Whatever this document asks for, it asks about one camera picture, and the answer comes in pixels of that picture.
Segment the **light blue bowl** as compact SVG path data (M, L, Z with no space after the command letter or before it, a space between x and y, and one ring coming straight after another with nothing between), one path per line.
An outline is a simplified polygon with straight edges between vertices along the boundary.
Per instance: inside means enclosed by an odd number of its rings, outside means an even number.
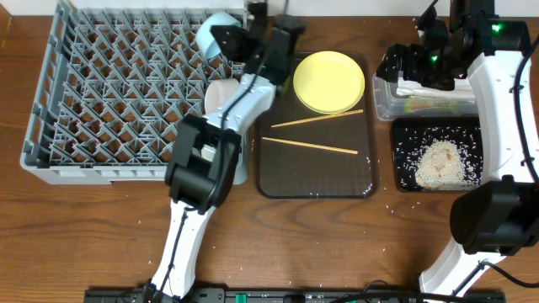
M195 42L206 60L210 60L221 54L221 49L211 33L211 27L213 25L234 25L240 27L241 23L226 12L214 13L202 23L195 34Z

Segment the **pink white bowl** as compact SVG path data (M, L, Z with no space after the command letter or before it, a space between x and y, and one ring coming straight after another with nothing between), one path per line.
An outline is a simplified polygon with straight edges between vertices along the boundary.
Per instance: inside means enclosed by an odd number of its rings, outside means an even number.
M205 92L205 113L216 111L236 92L239 86L239 81L234 78L213 81Z

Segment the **white plastic cup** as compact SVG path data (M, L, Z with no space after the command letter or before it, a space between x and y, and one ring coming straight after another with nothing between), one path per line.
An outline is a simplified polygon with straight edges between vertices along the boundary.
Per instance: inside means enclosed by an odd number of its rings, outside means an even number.
M208 145L203 145L200 154L203 159L212 162L216 154L216 148L212 146L208 146ZM242 136L236 171L235 171L232 184L240 185L246 182L247 179L248 179L248 136L247 134L244 134Z

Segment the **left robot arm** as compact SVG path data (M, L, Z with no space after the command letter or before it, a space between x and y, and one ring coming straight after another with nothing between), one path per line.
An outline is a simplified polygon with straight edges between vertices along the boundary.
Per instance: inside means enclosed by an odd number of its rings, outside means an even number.
M144 302L181 302L189 293L207 224L231 190L243 136L290 78L305 25L286 13L270 24L266 1L249 1L247 10L246 28L209 17L196 34L209 37L219 53L245 67L238 89L222 106L202 117L188 114L179 124L164 177L170 226L162 261L142 289Z

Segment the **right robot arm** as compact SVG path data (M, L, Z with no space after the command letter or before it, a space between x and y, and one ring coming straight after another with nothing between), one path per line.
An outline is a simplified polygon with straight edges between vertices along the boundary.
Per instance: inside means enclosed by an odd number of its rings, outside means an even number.
M377 68L387 82L451 91L467 80L478 106L483 172L451 207L451 239L419 276L418 302L465 302L489 269L538 242L538 134L526 22L502 19L492 0L454 1L441 20L429 6L414 21L420 43L396 44Z

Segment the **clear plastic waste container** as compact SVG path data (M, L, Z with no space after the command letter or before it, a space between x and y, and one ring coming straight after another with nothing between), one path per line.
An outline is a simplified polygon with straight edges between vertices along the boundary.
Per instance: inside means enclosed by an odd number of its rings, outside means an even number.
M402 72L398 75L397 82L387 82L376 73L372 77L373 99L379 120L478 114L475 96L467 79L456 79L454 90L441 91L405 81Z

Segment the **black waste tray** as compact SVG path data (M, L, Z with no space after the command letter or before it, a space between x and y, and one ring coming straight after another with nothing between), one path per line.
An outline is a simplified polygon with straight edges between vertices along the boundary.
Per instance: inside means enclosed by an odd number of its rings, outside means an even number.
M467 191L480 185L483 145L477 117L400 118L392 156L402 191Z

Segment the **pile of rice waste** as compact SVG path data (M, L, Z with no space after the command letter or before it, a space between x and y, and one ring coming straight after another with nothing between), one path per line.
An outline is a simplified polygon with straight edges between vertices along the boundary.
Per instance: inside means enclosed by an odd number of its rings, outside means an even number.
M428 190L458 190L467 186L465 166L456 144L436 141L428 146L419 159L415 180Z

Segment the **grey plastic dishwasher rack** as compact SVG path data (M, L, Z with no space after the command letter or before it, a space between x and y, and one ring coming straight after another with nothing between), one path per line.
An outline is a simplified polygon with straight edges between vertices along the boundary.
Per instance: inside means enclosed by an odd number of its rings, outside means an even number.
M243 66L196 44L211 8L56 5L21 167L49 184L161 181L179 122Z

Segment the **crumpled white plastic wrapper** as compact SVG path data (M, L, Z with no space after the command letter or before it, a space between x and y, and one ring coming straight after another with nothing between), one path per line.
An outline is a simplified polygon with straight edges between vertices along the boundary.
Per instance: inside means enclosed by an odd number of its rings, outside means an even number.
M472 100L475 95L467 79L456 79L455 88L451 91L442 91L435 88L423 87L418 82L405 81L401 77L398 79L396 90L399 96L413 96L417 98L456 98Z

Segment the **yellow plate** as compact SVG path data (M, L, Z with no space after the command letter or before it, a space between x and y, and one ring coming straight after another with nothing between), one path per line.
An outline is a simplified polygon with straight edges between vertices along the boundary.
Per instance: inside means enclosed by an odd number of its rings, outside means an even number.
M359 64L337 51L319 51L303 59L293 77L296 96L320 114L340 114L363 97L366 79Z

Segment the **lower wooden chopstick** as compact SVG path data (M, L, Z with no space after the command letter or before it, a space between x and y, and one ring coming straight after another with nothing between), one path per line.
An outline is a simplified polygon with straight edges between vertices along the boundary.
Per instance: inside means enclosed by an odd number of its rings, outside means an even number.
M334 147L334 146L324 146L324 145L318 145L318 144L307 143L307 142L290 141L290 140L277 139L277 138L271 138L271 137L262 137L262 140L278 142L278 143L282 143L282 144L286 144L290 146L301 146L301 147L330 151L330 152L339 152L339 153L345 153L345 154L351 154L351 155L359 154L357 150L350 150L350 149L339 148L339 147Z

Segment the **wooden chopstick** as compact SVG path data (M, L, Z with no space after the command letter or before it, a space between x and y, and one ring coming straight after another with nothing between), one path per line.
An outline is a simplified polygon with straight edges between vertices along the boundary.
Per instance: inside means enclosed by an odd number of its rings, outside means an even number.
M345 116L354 115L354 114L362 114L363 112L364 112L363 109L356 109L356 110L351 110L351 111L347 111L347 112L343 112L339 114L326 114L326 115L306 118L302 120L293 120L289 122L275 124L275 125L272 125L271 128L280 128L280 127L285 127L285 126L290 126L290 125L306 124L306 123L311 123L311 122L320 121L320 120L330 120L330 119L345 117Z
M339 147L334 147L334 146L324 146L324 145L318 145L318 144L307 143L307 142L290 141L290 140L277 139L277 138L271 138L271 137L262 137L262 140L278 142L278 143L282 143L282 144L286 144L290 146L301 146L301 147L330 151L330 152L339 152L339 153L345 153L345 154L351 154L351 155L359 154L357 150L350 150L350 149L339 148Z

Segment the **upper wooden chopstick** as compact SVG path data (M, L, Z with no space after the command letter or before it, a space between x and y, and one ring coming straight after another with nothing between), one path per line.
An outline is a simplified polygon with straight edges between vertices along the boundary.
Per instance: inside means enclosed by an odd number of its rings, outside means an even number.
M320 121L320 120L330 120L330 119L345 117L345 116L354 115L354 114L362 114L363 112L364 112L363 109L356 109L356 110L351 110L351 111L347 111L347 112L343 112L339 114L326 114L326 115L306 118L302 120L293 120L289 122L275 124L275 125L272 125L271 128L280 128L280 127L285 127L285 126L290 126L290 125L306 124L306 123L311 123L311 122Z

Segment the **dark brown serving tray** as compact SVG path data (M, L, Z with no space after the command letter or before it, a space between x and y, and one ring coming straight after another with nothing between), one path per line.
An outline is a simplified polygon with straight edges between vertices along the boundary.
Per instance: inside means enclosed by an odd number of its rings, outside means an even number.
M376 148L370 96L365 93L353 108L362 114L306 124L272 125L317 117L288 88L256 121L254 171L259 192L270 199L364 199L377 186ZM278 142L271 137L357 150L351 155Z

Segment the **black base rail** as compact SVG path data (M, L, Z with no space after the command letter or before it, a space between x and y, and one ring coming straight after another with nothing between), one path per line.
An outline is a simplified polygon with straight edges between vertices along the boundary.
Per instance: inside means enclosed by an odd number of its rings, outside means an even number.
M369 289L359 292L331 292L331 291L285 291L285 290L224 290L218 288L193 289L184 299L172 298L164 295L162 302L188 302L188 303L329 303L344 297L352 297L351 302L432 302L427 299L409 299L398 297L361 298L357 296L374 293L395 293L390 289ZM142 289L133 290L86 290L84 303L143 303L150 302Z

